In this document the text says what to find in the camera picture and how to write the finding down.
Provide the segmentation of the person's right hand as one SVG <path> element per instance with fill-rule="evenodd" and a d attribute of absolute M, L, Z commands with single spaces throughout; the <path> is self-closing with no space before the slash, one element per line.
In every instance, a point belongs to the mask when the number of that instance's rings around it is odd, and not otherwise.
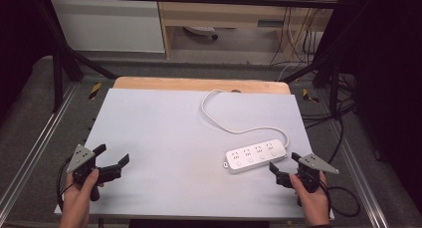
<path fill-rule="evenodd" d="M 321 188 L 314 193 L 309 193 L 301 180 L 294 174 L 290 181 L 302 202 L 303 212 L 309 227 L 321 227 L 329 224 L 328 200 Z"/>

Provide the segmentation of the person's left hand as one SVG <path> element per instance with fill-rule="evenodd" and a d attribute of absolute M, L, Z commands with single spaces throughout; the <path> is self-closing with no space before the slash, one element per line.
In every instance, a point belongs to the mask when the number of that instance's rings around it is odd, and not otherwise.
<path fill-rule="evenodd" d="M 72 174 L 67 175 L 64 192 L 63 215 L 60 228 L 87 228 L 90 220 L 90 202 L 92 189 L 97 186 L 99 171 L 94 169 L 82 187 L 74 184 Z"/>

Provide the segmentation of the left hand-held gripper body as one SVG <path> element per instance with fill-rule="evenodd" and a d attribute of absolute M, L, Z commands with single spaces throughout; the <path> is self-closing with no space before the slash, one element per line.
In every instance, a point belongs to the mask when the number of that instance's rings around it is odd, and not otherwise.
<path fill-rule="evenodd" d="M 121 169 L 118 169 L 116 164 L 98 167 L 96 164 L 97 157 L 98 155 L 95 155 L 92 150 L 80 144 L 77 146 L 67 169 L 67 172 L 72 174 L 76 184 L 83 185 L 94 169 L 99 171 L 97 184 L 104 184 L 121 178 Z"/>

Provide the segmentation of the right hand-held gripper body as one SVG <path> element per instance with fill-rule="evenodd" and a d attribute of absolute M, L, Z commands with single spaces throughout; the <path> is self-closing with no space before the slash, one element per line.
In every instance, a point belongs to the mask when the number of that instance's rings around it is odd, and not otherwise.
<path fill-rule="evenodd" d="M 320 171 L 339 174 L 338 169 L 334 168 L 313 153 L 302 156 L 298 165 L 298 172 L 295 175 L 301 180 L 303 186 L 309 193 L 314 193 L 319 188 Z M 286 188 L 293 188 L 289 174 L 286 172 L 282 172 L 282 175 L 279 177 L 276 176 L 276 183 Z"/>

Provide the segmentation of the grey floor power strip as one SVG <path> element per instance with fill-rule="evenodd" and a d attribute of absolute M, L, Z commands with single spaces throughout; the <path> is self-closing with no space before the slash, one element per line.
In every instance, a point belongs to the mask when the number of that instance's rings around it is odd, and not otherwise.
<path fill-rule="evenodd" d="M 185 27 L 185 30 L 196 35 L 211 37 L 213 40 L 218 39 L 213 27 Z"/>

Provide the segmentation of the aluminium rail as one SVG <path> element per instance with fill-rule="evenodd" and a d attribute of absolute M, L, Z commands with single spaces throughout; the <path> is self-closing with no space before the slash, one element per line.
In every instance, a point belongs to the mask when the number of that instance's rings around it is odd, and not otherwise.
<path fill-rule="evenodd" d="M 0 226 L 7 219 L 12 210 L 16 200 L 22 192 L 26 182 L 28 181 L 34 167 L 42 156 L 46 146 L 48 145 L 52 135 L 54 134 L 58 124 L 65 114 L 70 102 L 72 101 L 79 83 L 71 83 L 63 96 L 63 102 L 56 112 L 53 112 L 37 140 L 33 144 L 29 154 L 26 156 L 24 162 L 20 166 L 17 174 L 8 186 L 6 192 L 0 199 Z"/>
<path fill-rule="evenodd" d="M 339 143 L 339 150 L 341 151 L 342 157 L 348 168 L 352 181 L 356 187 L 357 193 L 361 200 L 361 203 L 365 209 L 365 212 L 372 224 L 373 228 L 388 228 L 388 222 L 385 215 L 380 208 L 374 192 L 372 191 L 366 176 L 363 173 L 349 142 L 345 135 L 340 135 L 340 122 L 337 120 L 332 121 L 332 129 L 336 136 L 341 139 Z"/>

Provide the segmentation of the black metal stand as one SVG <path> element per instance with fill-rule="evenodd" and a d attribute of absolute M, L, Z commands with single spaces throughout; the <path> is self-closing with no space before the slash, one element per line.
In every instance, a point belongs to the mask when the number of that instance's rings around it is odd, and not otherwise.
<path fill-rule="evenodd" d="M 69 46 L 51 0 L 33 0 L 33 4 L 37 9 L 37 15 L 40 21 L 43 22 L 46 28 L 46 39 L 49 48 L 52 50 L 55 90 L 54 113 L 64 103 L 63 73 L 67 74 L 71 82 L 80 82 L 84 78 L 79 63 L 88 66 L 108 79 L 115 80 L 118 78 L 118 75 L 96 65 Z"/>
<path fill-rule="evenodd" d="M 333 9 L 316 51 L 314 61 L 298 72 L 283 78 L 283 82 L 288 84 L 311 71 L 316 71 L 313 85 L 315 88 L 321 88 L 325 84 L 329 84 L 329 111 L 335 117 L 339 117 L 337 95 L 339 88 L 340 62 L 345 57 L 346 48 L 351 44 L 352 37 L 357 33 L 356 26 L 358 20 L 370 0 L 336 1 L 353 2 L 356 3 L 356 6 Z"/>

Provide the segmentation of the white cabinet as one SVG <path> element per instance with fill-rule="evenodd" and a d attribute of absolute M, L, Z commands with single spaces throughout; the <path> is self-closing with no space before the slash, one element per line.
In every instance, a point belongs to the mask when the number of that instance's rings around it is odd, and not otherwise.
<path fill-rule="evenodd" d="M 165 51 L 153 2 L 52 0 L 68 44 L 78 51 Z"/>

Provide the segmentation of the wooden table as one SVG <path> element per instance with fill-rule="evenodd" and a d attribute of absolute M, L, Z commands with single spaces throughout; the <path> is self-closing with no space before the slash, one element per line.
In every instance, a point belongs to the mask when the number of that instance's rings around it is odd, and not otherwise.
<path fill-rule="evenodd" d="M 209 80 L 183 78 L 120 77 L 115 80 L 114 89 L 212 91 L 223 90 L 240 93 L 261 93 L 289 95 L 291 90 L 285 83 L 254 80 Z"/>

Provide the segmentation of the white power strip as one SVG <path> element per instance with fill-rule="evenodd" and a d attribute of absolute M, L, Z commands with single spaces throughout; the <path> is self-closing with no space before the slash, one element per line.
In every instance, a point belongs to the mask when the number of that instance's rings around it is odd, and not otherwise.
<path fill-rule="evenodd" d="M 230 173 L 240 173 L 253 168 L 268 165 L 287 157 L 287 151 L 278 139 L 271 139 L 260 143 L 229 150 L 225 154 L 223 166 Z"/>

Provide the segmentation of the wooden desk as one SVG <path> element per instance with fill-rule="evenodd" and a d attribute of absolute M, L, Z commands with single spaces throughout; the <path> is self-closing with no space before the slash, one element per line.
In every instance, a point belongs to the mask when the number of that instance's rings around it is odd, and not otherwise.
<path fill-rule="evenodd" d="M 323 32 L 330 9 L 160 2 L 165 53 L 172 53 L 177 27 L 264 28 L 277 33 L 285 58 L 295 59 L 307 31 Z"/>

